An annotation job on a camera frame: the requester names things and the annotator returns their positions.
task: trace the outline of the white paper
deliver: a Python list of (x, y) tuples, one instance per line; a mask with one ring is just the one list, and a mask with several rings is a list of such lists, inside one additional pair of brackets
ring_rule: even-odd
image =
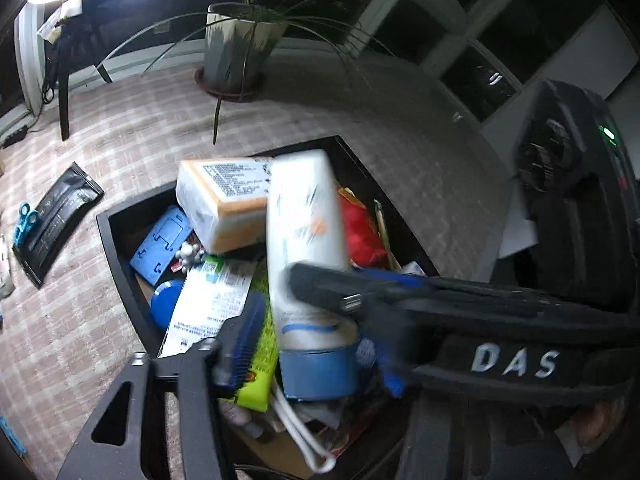
[(535, 222), (529, 220), (522, 188), (519, 183), (515, 182), (507, 219), (502, 231), (502, 244), (498, 252), (498, 259), (519, 253), (537, 243), (538, 229)]
[(256, 263), (207, 256), (192, 269), (182, 288), (158, 357), (186, 352), (215, 337), (230, 317), (240, 316)]
[(49, 41), (50, 44), (55, 44), (62, 34), (62, 26), (56, 24), (61, 20), (79, 16), (80, 14), (82, 14), (82, 0), (67, 0), (53, 11), (36, 34), (43, 40)]
[(222, 202), (262, 198), (268, 195), (271, 161), (212, 160), (198, 170)]

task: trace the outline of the white bottle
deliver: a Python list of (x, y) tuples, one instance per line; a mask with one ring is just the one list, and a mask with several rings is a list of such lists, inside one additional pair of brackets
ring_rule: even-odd
[(285, 270), (296, 262), (350, 270), (331, 165), (321, 150), (277, 157), (267, 207), (269, 294), (284, 393), (337, 399), (358, 387), (355, 323), (293, 299)]

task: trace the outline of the black packet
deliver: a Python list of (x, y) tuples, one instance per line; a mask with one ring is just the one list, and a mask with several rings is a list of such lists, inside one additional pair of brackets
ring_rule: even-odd
[(40, 288), (60, 250), (104, 190), (75, 162), (49, 188), (38, 207), (40, 220), (20, 247), (12, 247), (24, 272)]

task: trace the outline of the black mount bracket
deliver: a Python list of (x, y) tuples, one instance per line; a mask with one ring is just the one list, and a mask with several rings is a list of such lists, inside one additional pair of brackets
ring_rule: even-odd
[(205, 338), (184, 354), (151, 359), (133, 355), (102, 396), (66, 456), (58, 480), (170, 480), (164, 394), (180, 409), (186, 480), (236, 480), (226, 449), (212, 368), (220, 343)]

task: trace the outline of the wall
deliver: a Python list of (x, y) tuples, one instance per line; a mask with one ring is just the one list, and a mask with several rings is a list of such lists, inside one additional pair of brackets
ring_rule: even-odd
[(482, 126), (481, 133), (507, 168), (513, 170), (511, 152), (538, 84), (546, 78), (596, 91), (607, 98), (638, 61), (638, 54), (603, 6), (578, 33), (534, 76), (515, 99)]
[(636, 178), (640, 178), (640, 63), (607, 101), (625, 141)]

